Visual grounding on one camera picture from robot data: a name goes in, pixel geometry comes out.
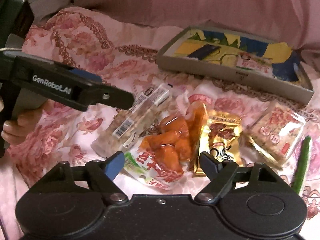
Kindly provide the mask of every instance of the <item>human hand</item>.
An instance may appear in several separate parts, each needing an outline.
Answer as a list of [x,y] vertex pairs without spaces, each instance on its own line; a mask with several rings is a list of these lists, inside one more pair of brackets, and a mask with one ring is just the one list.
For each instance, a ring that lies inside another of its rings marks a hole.
[[[37,123],[40,121],[43,110],[48,111],[51,103],[46,101],[42,106],[35,110],[25,111],[18,116],[16,121],[6,121],[3,125],[1,137],[10,145],[19,145],[23,143],[27,135],[34,131]],[[4,108],[2,100],[0,101],[0,111]]]

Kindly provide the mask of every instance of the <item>pink floral bedsheet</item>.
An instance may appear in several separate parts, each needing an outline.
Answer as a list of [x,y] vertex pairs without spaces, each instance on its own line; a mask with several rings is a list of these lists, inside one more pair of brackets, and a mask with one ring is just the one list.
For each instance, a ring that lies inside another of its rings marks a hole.
[[[216,79],[199,79],[183,73],[160,71],[155,63],[157,51],[181,31],[177,27],[138,27],[124,24],[103,14],[83,8],[60,11],[45,26],[33,26],[27,36],[23,51],[53,59],[100,75],[106,84],[133,92],[135,95],[146,88],[153,78],[179,86],[183,90],[205,90],[214,100],[217,110],[239,114],[244,125],[249,125],[265,110],[269,102],[278,99],[292,107],[307,120],[304,135],[314,140],[312,160],[305,184],[303,199],[308,207],[308,220],[301,234],[306,240],[318,239],[316,225],[320,222],[320,96],[319,76],[305,66],[317,90],[307,107],[268,93]],[[14,220],[14,207],[18,198],[39,180],[58,161],[72,165],[84,165],[100,159],[90,144],[106,129],[119,109],[96,105],[86,113],[54,104],[51,112],[44,113],[36,130],[17,147],[11,147],[6,164],[0,171],[6,172],[6,180],[0,179],[0,215],[10,240],[21,236]],[[287,182],[292,180],[300,144],[289,160],[288,167],[279,172]],[[250,166],[258,157],[248,148],[242,148],[242,158]],[[119,174],[115,183],[130,197],[133,193],[157,194],[159,190],[146,187],[131,177]],[[193,196],[206,184],[207,178],[193,178],[186,174],[169,194],[191,193]]]

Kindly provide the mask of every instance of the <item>metal bolt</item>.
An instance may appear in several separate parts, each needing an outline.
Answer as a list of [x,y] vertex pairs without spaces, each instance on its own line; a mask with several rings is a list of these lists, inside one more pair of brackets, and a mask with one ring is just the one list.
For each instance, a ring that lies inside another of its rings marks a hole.
[[109,95],[109,94],[104,94],[104,95],[102,96],[102,98],[103,98],[104,100],[108,100],[108,99],[110,98],[110,95]]
[[159,203],[159,204],[161,204],[161,205],[163,205],[163,204],[165,204],[166,203],[166,201],[164,200],[164,199],[157,199],[157,202]]
[[199,193],[197,196],[201,202],[207,202],[213,200],[213,196],[210,193]]
[[122,193],[113,193],[110,196],[110,199],[114,202],[121,202],[127,199],[127,196],[125,194]]

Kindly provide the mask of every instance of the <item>gold foil package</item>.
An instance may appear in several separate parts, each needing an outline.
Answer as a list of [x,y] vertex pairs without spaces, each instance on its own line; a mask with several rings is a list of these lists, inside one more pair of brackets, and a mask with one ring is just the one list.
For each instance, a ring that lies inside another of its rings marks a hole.
[[264,159],[281,168],[299,141],[305,119],[277,101],[250,127],[249,142]]
[[202,126],[194,162],[195,175],[204,175],[198,160],[201,152],[208,152],[218,161],[231,160],[242,166],[239,152],[239,137],[242,132],[241,118],[235,114],[212,110]]

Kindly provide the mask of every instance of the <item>green cucumber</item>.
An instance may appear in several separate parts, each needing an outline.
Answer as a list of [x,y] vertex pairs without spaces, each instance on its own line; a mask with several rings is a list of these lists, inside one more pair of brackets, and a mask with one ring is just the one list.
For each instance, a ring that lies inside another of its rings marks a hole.
[[301,196],[304,189],[304,183],[306,181],[309,164],[310,164],[310,156],[311,156],[311,147],[312,147],[312,138],[307,136],[301,145],[300,156],[297,164],[297,169],[294,174],[294,181],[292,184],[292,189]]

